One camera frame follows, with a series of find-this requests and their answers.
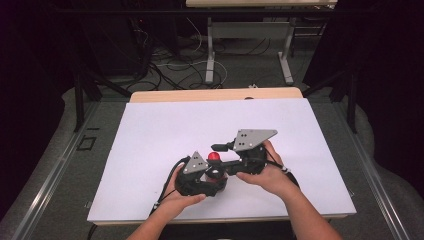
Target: desk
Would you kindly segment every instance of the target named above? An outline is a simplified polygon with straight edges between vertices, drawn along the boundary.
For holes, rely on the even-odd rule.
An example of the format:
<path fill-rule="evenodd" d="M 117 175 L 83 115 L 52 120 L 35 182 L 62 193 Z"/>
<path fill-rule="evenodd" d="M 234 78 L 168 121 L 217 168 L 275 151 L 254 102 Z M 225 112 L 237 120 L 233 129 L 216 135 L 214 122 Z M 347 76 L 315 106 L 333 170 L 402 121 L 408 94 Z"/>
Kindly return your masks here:
<path fill-rule="evenodd" d="M 293 7 L 335 5 L 337 0 L 187 0 L 188 7 Z M 289 22 L 212 22 L 208 18 L 208 61 L 205 83 L 213 83 L 215 52 L 214 38 L 273 38 L 284 39 L 283 51 L 278 53 L 281 69 L 287 85 L 294 84 L 287 55 L 293 38 L 296 19 Z"/>
<path fill-rule="evenodd" d="M 323 216 L 356 213 L 309 102 L 298 89 L 225 89 L 134 93 L 88 221 L 97 225 L 144 221 L 179 159 L 194 151 L 206 157 L 212 144 L 231 141 L 240 128 L 278 130 L 271 141 Z M 221 154 L 223 161 L 235 157 L 232 151 Z M 172 222 L 287 218 L 279 198 L 230 177 L 225 191 L 187 208 Z"/>

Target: controller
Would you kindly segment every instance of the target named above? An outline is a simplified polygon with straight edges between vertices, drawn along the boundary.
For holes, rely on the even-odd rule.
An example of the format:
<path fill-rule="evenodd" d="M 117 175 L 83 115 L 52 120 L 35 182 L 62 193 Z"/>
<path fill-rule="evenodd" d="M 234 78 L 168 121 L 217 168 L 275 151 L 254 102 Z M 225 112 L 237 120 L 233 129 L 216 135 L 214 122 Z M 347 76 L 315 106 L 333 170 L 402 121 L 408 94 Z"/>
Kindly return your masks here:
<path fill-rule="evenodd" d="M 184 196 L 205 194 L 215 196 L 223 191 L 227 184 L 227 175 L 238 172 L 259 174 L 267 162 L 263 141 L 277 134 L 276 130 L 241 129 L 234 141 L 226 144 L 214 144 L 206 161 L 198 152 L 187 158 L 175 180 L 175 189 Z M 221 161 L 218 152 L 233 150 L 239 159 Z M 207 181 L 201 181 L 206 175 Z"/>

